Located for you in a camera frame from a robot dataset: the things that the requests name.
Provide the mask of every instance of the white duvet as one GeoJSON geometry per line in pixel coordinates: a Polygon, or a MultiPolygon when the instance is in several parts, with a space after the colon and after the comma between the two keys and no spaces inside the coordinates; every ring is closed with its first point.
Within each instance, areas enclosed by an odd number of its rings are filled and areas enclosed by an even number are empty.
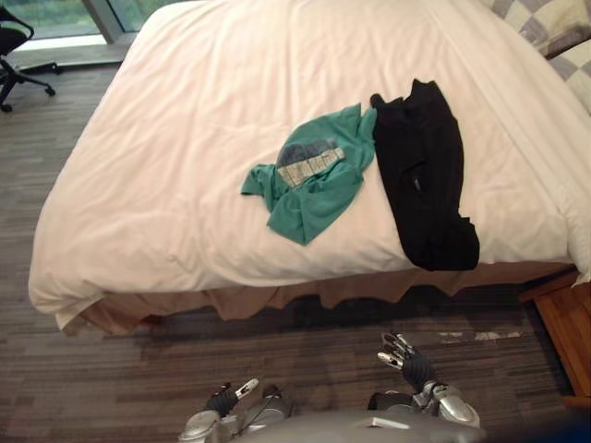
{"type": "Polygon", "coordinates": [[[464,141],[480,261],[590,277],[591,120],[529,43],[471,0],[216,0],[157,11],[47,198],[30,297],[60,325],[106,293],[279,286],[408,269],[378,166],[308,246],[266,226],[248,170],[298,124],[436,80],[464,141]]]}

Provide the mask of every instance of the folded clothes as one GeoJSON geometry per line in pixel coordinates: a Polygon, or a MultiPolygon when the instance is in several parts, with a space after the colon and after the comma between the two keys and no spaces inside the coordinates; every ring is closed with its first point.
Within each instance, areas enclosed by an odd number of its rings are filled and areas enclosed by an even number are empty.
{"type": "Polygon", "coordinates": [[[355,198],[375,152],[404,252],[428,270],[473,269],[476,229],[458,213],[464,152],[452,112],[434,81],[410,96],[370,99],[299,126],[275,164],[248,174],[242,194],[263,196],[268,226],[307,245],[355,198]]]}
{"type": "Polygon", "coordinates": [[[403,100],[384,102],[373,130],[381,179],[404,253],[428,270],[473,269],[476,229],[458,213],[464,152],[457,122],[434,81],[413,82],[403,100]]]}

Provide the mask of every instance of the office chair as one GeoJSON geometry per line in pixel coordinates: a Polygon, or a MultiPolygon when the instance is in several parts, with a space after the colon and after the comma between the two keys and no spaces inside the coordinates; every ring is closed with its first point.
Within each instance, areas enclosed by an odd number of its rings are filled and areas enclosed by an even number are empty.
{"type": "Polygon", "coordinates": [[[41,72],[45,70],[51,70],[56,74],[60,73],[60,68],[56,62],[46,63],[43,65],[31,66],[25,69],[17,70],[13,66],[11,66],[5,57],[10,54],[12,51],[17,49],[21,44],[24,42],[29,41],[35,31],[31,26],[29,26],[24,21],[19,20],[12,14],[8,12],[6,8],[0,6],[0,66],[2,66],[3,71],[0,71],[0,84],[3,84],[2,90],[0,90],[0,110],[4,113],[9,113],[12,111],[12,106],[9,104],[5,104],[4,101],[8,96],[8,93],[14,88],[17,83],[24,83],[28,81],[30,83],[35,83],[36,85],[41,85],[45,87],[45,92],[47,95],[54,96],[55,90],[51,87],[49,83],[43,83],[36,78],[30,77],[25,72],[41,72]],[[20,26],[23,26],[29,30],[29,35],[21,30],[15,30],[12,28],[3,28],[3,22],[12,22],[18,23],[20,26]]]}

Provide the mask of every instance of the wooden nightstand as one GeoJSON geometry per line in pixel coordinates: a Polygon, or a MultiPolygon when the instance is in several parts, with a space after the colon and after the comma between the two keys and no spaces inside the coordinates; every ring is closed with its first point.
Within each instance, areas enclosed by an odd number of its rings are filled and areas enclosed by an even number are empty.
{"type": "Polygon", "coordinates": [[[532,301],[544,321],[574,390],[563,397],[571,407],[591,408],[591,285],[571,288],[577,272],[569,272],[519,295],[532,301]]]}

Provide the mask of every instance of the gray and white pillow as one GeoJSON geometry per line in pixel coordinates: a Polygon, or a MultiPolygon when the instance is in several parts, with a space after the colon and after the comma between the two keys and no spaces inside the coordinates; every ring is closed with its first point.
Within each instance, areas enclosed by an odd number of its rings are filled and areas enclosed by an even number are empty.
{"type": "Polygon", "coordinates": [[[546,56],[591,38],[591,0],[479,0],[546,56]]]}
{"type": "Polygon", "coordinates": [[[591,114],[591,40],[552,58],[550,64],[591,114]]]}

